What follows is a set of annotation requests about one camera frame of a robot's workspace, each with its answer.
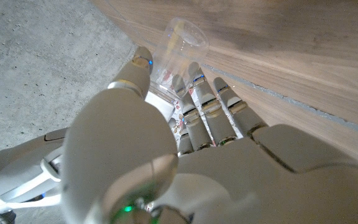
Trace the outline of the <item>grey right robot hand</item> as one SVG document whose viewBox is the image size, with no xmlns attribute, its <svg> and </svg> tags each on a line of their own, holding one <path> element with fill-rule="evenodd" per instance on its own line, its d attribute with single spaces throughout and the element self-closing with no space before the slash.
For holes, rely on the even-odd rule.
<svg viewBox="0 0 358 224">
<path fill-rule="evenodd" d="M 41 149 L 44 146 L 50 147 L 52 150 L 60 147 L 68 128 L 58 129 L 49 132 L 43 136 L 37 137 L 18 146 L 3 149 L 0 151 L 0 170 L 13 161 L 18 160 L 24 155 Z"/>
</svg>

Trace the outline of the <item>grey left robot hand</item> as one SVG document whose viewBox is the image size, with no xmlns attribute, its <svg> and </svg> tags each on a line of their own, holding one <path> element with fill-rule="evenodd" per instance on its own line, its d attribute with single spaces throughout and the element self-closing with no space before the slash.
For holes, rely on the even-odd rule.
<svg viewBox="0 0 358 224">
<path fill-rule="evenodd" d="M 63 143 L 68 223 L 358 223 L 358 162 L 292 126 L 266 126 L 216 78 L 244 137 L 189 154 L 147 103 L 139 47 Z"/>
</svg>

